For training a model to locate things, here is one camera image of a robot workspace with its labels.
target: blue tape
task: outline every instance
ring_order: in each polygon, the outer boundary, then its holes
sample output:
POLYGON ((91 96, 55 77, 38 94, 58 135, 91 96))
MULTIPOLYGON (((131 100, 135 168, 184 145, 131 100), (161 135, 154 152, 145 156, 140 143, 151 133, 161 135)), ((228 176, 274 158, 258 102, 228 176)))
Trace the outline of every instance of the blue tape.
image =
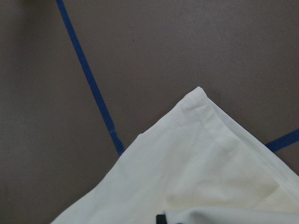
POLYGON ((111 116, 109 114, 109 111, 106 107, 106 104, 104 102, 104 99, 101 95, 101 92, 94 80, 94 77, 93 77, 93 74, 92 74, 92 71, 88 65, 88 62, 87 62, 87 59, 83 53, 83 50, 81 48, 81 45, 79 43, 79 40, 77 38, 77 35, 75 33, 75 30, 71 24, 71 20, 67 14, 67 11, 66 11, 66 8, 64 6, 64 3, 62 0, 56 0, 57 2, 57 5, 58 5, 58 8, 59 8, 59 11, 60 11, 60 14, 62 16, 62 19, 64 21, 64 24, 65 24, 65 27, 67 29, 67 32, 69 33, 69 36, 70 36, 70 39, 71 39, 71 42, 74 46, 74 49, 76 51, 76 54, 77 54, 77 57, 81 63, 81 66, 82 66, 82 69, 83 69, 83 72, 85 74, 85 77, 88 81, 88 84, 90 85, 90 89, 91 91, 93 92, 93 97, 95 99, 95 101, 97 102, 97 105, 98 105, 98 108, 102 114, 102 117, 103 117, 103 120, 106 124, 106 127, 109 131, 109 134, 111 136, 111 139, 116 147, 116 150, 117 150, 117 153, 119 155, 121 155, 123 152, 124 152, 124 146, 121 142, 121 140, 119 139, 118 135, 117 135, 117 132, 115 130, 115 127, 114 127, 114 123, 111 119, 111 116))
POLYGON ((266 147, 270 149, 272 152, 276 152, 284 147, 287 147, 295 142, 299 141, 299 129, 288 133, 279 139, 276 139, 272 142, 266 144, 266 147))

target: white fabric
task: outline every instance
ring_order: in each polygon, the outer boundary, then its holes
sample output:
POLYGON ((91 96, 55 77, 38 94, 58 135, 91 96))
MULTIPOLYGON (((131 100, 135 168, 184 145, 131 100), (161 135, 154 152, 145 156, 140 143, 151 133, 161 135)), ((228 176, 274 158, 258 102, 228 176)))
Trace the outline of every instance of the white fabric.
POLYGON ((167 211, 167 224, 298 224, 299 215, 232 209, 226 207, 198 207, 185 211, 167 211))
POLYGON ((295 216, 299 177, 198 87, 53 224, 154 224, 163 211, 202 206, 295 216))

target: floor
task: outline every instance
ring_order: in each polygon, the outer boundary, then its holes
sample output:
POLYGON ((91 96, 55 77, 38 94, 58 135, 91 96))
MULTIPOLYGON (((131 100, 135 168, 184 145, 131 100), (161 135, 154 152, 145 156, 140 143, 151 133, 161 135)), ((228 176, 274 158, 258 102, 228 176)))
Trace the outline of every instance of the floor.
MULTIPOLYGON (((299 128, 298 1, 64 3, 125 147, 196 86, 264 144, 299 128)), ((0 8, 0 223, 46 224, 118 154, 56 2, 0 8)))

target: blue tape line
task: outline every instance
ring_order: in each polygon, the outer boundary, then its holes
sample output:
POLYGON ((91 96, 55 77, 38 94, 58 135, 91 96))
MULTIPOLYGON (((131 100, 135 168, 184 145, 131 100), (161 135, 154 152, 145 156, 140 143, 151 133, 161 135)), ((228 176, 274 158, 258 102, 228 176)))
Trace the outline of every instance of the blue tape line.
POLYGON ((92 71, 88 65, 88 62, 87 62, 87 59, 83 53, 83 50, 81 48, 81 45, 79 43, 79 40, 77 38, 77 35, 75 33, 75 30, 71 24, 71 20, 67 14, 67 11, 66 11, 66 8, 64 6, 64 3, 62 0, 56 0, 57 2, 57 5, 58 5, 58 8, 59 8, 59 11, 60 11, 60 14, 62 16, 62 19, 64 21, 64 24, 65 24, 65 27, 67 29, 67 32, 69 33, 69 36, 70 36, 70 39, 71 39, 71 42, 74 46, 74 49, 76 51, 76 54, 77 54, 77 57, 81 63, 81 66, 82 66, 82 69, 83 69, 83 72, 85 74, 85 77, 88 81, 88 84, 90 85, 90 89, 92 90, 93 92, 93 97, 95 99, 95 101, 97 102, 97 105, 98 105, 98 108, 102 114, 102 117, 103 117, 103 120, 106 124, 106 127, 110 133, 110 136, 111 136, 111 139, 116 147, 116 150, 117 150, 117 153, 119 155, 121 155, 123 152, 124 152, 124 146, 121 142, 121 140, 119 139, 118 135, 117 135, 117 132, 115 130, 115 127, 114 127, 114 123, 111 119, 111 116, 109 114, 109 111, 106 107, 106 104, 104 102, 104 99, 101 95, 101 92, 94 80, 94 77, 93 77, 93 74, 92 74, 92 71))
POLYGON ((299 141, 299 129, 288 133, 279 139, 276 139, 272 142, 266 144, 266 147, 270 149, 272 152, 276 152, 284 147, 287 147, 295 142, 299 141))

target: brown floor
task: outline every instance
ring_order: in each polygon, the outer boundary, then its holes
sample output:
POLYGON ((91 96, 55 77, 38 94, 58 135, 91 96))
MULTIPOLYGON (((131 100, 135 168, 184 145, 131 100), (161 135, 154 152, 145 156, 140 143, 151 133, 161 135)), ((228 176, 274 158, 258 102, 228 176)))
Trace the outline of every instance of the brown floor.
MULTIPOLYGON (((4 224, 49 223, 118 158, 56 3, 38 2, 0 3, 4 224)), ((196 86, 263 143, 299 128, 298 1, 64 2, 125 147, 196 86)), ((298 147, 276 153, 297 173, 298 147)))

